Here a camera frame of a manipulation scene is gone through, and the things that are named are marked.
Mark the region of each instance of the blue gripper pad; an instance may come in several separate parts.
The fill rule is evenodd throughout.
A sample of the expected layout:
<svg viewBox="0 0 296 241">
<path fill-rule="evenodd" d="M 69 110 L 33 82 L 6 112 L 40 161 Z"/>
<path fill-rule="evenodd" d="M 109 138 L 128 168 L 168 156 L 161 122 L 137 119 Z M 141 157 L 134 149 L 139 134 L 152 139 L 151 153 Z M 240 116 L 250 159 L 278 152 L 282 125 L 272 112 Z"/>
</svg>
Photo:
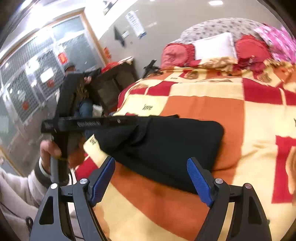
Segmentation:
<svg viewBox="0 0 296 241">
<path fill-rule="evenodd" d="M 95 182 L 92 188 L 92 196 L 90 197 L 90 205 L 94 207 L 98 202 L 101 202 L 107 186 L 111 180 L 113 172 L 115 170 L 115 159 L 112 157 L 101 174 Z"/>
<path fill-rule="evenodd" d="M 187 160 L 187 172 L 200 197 L 200 200 L 208 207 L 211 207 L 214 202 L 211 198 L 211 189 L 191 158 Z"/>
</svg>

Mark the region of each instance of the jeans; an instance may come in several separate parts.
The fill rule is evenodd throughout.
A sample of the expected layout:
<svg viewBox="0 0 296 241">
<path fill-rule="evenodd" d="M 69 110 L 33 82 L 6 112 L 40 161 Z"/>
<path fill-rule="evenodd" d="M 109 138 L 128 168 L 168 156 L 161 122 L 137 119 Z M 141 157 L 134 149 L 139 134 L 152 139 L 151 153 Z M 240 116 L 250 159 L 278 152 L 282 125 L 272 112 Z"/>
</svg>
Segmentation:
<svg viewBox="0 0 296 241">
<path fill-rule="evenodd" d="M 86 98 L 80 101 L 77 105 L 77 110 L 74 112 L 74 117 L 91 118 L 93 111 L 93 103 L 91 99 Z M 85 138 L 88 139 L 93 134 L 93 130 L 85 131 Z"/>
</svg>

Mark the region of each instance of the hat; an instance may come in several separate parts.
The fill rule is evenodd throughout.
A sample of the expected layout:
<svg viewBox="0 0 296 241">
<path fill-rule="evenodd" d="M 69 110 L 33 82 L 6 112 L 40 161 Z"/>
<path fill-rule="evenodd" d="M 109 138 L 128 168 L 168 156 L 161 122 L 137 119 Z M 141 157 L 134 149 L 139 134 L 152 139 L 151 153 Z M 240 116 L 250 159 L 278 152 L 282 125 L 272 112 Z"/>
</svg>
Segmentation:
<svg viewBox="0 0 296 241">
<path fill-rule="evenodd" d="M 70 68 L 70 67 L 76 67 L 75 64 L 73 62 L 68 62 L 64 65 L 64 71 L 67 70 L 67 68 Z"/>
</svg>

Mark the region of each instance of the checkered blanket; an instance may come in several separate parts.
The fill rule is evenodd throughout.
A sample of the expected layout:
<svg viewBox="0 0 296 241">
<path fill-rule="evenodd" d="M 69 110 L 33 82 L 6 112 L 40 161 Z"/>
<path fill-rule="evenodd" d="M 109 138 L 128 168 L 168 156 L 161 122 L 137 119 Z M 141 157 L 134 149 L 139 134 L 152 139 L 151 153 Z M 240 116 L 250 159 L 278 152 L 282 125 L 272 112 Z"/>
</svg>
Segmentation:
<svg viewBox="0 0 296 241">
<path fill-rule="evenodd" d="M 178 114 L 220 123 L 225 134 L 212 174 L 228 184 L 253 185 L 277 241 L 296 217 L 288 158 L 296 146 L 295 92 L 296 71 L 288 65 L 268 65 L 260 76 L 250 70 L 171 68 L 126 88 L 115 115 Z M 88 156 L 77 178 L 87 177 L 107 156 L 98 143 L 88 140 L 84 147 Z M 208 212 L 197 195 L 146 179 L 120 163 L 97 208 L 99 223 L 113 241 L 194 240 Z M 230 203 L 221 240 L 232 210 Z"/>
</svg>

